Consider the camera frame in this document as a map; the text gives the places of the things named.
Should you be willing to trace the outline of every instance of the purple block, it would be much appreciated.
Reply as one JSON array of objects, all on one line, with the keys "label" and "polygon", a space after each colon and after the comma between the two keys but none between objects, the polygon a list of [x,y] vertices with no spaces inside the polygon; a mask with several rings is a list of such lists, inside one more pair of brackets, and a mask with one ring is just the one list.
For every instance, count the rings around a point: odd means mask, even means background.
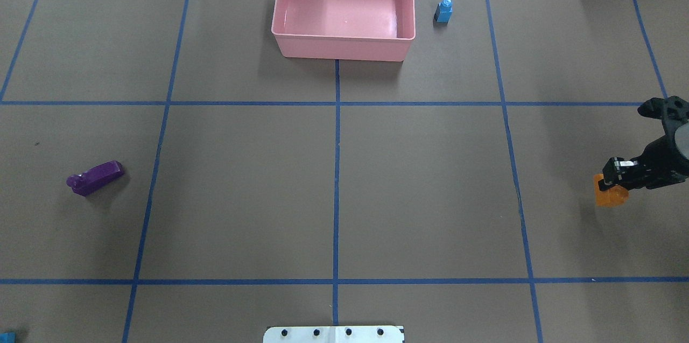
[{"label": "purple block", "polygon": [[94,166],[84,173],[69,176],[69,178],[67,178],[67,186],[72,187],[74,193],[86,196],[114,179],[119,178],[123,174],[125,174],[125,171],[122,168],[122,164],[113,160],[99,166]]}]

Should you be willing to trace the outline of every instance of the pink plastic container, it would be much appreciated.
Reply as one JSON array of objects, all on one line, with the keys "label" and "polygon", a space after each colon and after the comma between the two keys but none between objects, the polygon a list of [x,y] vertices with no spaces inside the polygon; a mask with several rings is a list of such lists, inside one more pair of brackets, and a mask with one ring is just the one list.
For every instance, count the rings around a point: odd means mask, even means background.
[{"label": "pink plastic container", "polygon": [[275,0],[272,31],[288,58],[402,61],[414,0]]}]

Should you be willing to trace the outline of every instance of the blue block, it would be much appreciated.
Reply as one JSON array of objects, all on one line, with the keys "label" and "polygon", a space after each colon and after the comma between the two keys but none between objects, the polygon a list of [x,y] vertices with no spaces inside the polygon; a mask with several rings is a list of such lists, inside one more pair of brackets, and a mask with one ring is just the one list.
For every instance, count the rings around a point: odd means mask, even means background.
[{"label": "blue block", "polygon": [[15,343],[15,333],[8,332],[0,335],[0,343]]},{"label": "blue block", "polygon": [[452,15],[452,0],[442,0],[438,3],[438,7],[435,9],[435,15],[433,19],[439,23],[446,23],[450,21],[450,16]]}]

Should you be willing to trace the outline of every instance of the white mounting plate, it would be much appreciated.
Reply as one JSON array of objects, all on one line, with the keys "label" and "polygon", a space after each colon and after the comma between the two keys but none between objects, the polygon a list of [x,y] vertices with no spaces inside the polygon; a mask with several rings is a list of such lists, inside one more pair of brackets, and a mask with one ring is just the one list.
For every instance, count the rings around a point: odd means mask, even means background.
[{"label": "white mounting plate", "polygon": [[404,343],[402,326],[271,327],[263,343]]}]

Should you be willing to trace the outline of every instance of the orange block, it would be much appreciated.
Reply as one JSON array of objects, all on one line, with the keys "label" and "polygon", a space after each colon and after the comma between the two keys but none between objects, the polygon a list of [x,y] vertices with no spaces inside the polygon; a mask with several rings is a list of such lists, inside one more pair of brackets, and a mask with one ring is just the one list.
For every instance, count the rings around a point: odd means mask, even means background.
[{"label": "orange block", "polygon": [[614,186],[607,191],[598,188],[598,181],[603,180],[603,174],[593,176],[593,188],[596,191],[596,206],[615,207],[624,204],[629,198],[629,191],[623,186]]}]

